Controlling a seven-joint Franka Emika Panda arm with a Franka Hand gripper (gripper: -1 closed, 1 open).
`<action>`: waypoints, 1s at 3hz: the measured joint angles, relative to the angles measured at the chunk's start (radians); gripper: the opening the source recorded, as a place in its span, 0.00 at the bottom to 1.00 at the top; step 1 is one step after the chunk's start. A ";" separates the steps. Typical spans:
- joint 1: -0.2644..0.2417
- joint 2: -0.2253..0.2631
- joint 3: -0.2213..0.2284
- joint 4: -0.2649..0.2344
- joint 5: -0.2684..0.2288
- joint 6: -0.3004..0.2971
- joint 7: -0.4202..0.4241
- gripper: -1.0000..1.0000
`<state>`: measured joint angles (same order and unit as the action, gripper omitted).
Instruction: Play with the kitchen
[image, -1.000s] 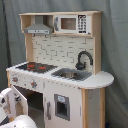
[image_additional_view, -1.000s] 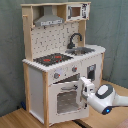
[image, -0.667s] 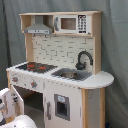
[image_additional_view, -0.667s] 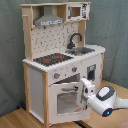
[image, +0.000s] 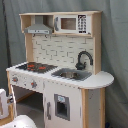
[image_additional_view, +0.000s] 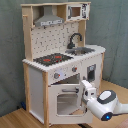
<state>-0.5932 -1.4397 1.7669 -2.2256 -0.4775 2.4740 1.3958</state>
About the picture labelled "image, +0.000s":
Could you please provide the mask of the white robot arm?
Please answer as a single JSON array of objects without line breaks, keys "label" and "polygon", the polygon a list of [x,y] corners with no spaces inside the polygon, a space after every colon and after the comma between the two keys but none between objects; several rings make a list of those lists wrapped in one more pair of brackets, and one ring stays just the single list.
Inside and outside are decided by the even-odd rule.
[{"label": "white robot arm", "polygon": [[[9,109],[6,97],[6,91],[0,89],[0,119],[9,116]],[[26,115],[17,116],[13,121],[5,123],[0,128],[37,128],[34,121]]]}]

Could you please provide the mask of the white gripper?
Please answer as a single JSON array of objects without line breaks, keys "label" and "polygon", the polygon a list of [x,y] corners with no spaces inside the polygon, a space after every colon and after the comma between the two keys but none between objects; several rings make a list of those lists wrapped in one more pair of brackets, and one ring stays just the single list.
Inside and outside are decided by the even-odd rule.
[{"label": "white gripper", "polygon": [[13,95],[6,95],[4,89],[0,89],[0,119],[12,116]]}]

